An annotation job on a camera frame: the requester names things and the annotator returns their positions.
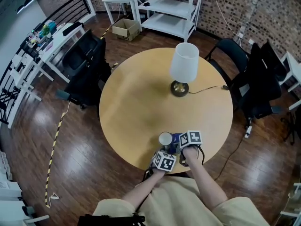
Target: white wall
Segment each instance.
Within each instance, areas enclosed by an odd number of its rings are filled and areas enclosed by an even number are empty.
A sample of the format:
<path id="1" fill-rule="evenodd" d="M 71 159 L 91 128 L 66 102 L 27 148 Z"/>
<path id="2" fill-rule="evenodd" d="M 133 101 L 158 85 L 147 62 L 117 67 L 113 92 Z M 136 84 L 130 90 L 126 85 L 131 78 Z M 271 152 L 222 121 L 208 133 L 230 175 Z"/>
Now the white wall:
<path id="1" fill-rule="evenodd" d="M 26 35 L 45 19 L 36 0 L 19 14 L 11 10 L 0 17 L 0 78 Z"/>

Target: wooden floor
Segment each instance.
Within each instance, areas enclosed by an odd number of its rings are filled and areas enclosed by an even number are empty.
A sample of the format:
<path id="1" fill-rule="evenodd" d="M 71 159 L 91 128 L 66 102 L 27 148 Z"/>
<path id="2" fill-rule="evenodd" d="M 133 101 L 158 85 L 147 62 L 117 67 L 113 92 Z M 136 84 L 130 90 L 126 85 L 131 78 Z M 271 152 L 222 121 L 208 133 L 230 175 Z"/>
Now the wooden floor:
<path id="1" fill-rule="evenodd" d="M 86 24 L 86 29 L 92 29 L 101 37 L 109 25 L 107 15 L 97 15 Z M 110 65 L 122 63 L 147 49 L 174 48 L 181 42 L 152 31 L 144 31 L 128 42 L 115 38 L 111 30 L 106 34 L 106 41 L 106 58 Z M 198 47 L 201 57 L 205 57 L 217 41 L 194 32 L 189 42 Z M 237 74 L 235 66 L 220 51 L 213 57 L 234 78 Z M 34 84 L 43 100 L 38 102 L 26 97 L 13 128 L 1 126 L 1 146 L 26 202 L 35 208 L 38 216 L 50 215 L 42 225 L 71 226 L 77 224 L 80 215 L 93 213 L 98 201 L 119 198 L 131 190 L 141 181 L 143 171 L 126 163 L 112 150 L 103 135 L 96 108 L 81 111 L 71 104 L 56 143 L 48 187 L 48 195 L 55 192 L 61 199 L 53 200 L 51 209 L 45 207 L 48 160 L 58 122 L 68 105 L 55 97 L 55 91 L 64 88 L 66 83 L 53 72 L 50 74 L 55 77 L 53 82 L 42 76 Z M 287 108 L 294 101 L 283 89 L 282 97 L 273 104 Z M 295 146 L 283 142 L 286 129 L 280 118 L 280 115 L 272 115 L 254 121 L 250 138 L 241 143 L 217 180 L 229 198 L 251 198 L 268 222 L 277 216 L 286 197 L 299 144 L 299 140 Z M 225 144 L 205 164 L 213 178 L 218 176 L 227 157 L 244 136 L 244 125 L 242 113 L 235 112 Z"/>

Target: white shelf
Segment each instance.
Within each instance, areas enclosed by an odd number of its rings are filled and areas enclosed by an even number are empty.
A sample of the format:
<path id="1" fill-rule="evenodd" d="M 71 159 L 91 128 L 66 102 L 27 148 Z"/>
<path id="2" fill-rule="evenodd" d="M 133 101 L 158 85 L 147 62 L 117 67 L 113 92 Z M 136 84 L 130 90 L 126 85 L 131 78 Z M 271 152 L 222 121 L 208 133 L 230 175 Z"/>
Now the white shelf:
<path id="1" fill-rule="evenodd" d="M 155 13 L 141 24 L 141 26 L 143 28 L 166 32 L 180 38 L 185 38 L 185 24 L 186 19 Z M 191 29 L 192 26 L 193 23 L 190 22 L 189 29 Z"/>
<path id="2" fill-rule="evenodd" d="M 176 0 L 148 0 L 150 5 L 145 7 L 143 4 L 138 6 L 139 9 L 156 11 L 160 13 L 167 13 L 178 17 L 183 17 L 185 19 L 190 18 L 189 4 L 187 2 L 180 2 Z"/>

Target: round wooden table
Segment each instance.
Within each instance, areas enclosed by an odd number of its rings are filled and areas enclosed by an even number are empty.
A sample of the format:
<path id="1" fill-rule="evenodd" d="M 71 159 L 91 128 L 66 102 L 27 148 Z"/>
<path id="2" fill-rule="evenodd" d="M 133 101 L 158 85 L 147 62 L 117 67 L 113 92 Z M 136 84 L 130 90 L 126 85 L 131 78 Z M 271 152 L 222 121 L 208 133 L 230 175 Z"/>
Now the round wooden table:
<path id="1" fill-rule="evenodd" d="M 119 156 L 143 170 L 161 147 L 158 137 L 163 131 L 200 130 L 207 161 L 222 147 L 231 128 L 229 91 L 216 87 L 184 97 L 171 94 L 173 54 L 174 48 L 155 48 L 130 57 L 115 69 L 101 95 L 99 114 L 105 137 Z M 190 91 L 225 84 L 217 70 L 200 57 Z M 187 170 L 177 161 L 172 173 Z"/>

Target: beige shirt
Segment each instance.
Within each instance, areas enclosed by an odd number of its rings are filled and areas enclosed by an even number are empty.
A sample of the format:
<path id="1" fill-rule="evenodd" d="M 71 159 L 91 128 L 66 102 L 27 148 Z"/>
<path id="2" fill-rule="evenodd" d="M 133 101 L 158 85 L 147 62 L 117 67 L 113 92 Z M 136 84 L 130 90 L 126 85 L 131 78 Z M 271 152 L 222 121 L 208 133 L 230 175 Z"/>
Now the beige shirt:
<path id="1" fill-rule="evenodd" d="M 93 215 L 130 217 L 134 207 L 121 199 L 98 203 Z M 250 199 L 238 197 L 218 205 L 212 212 L 199 199 L 195 180 L 164 177 L 138 210 L 148 226 L 268 226 Z"/>

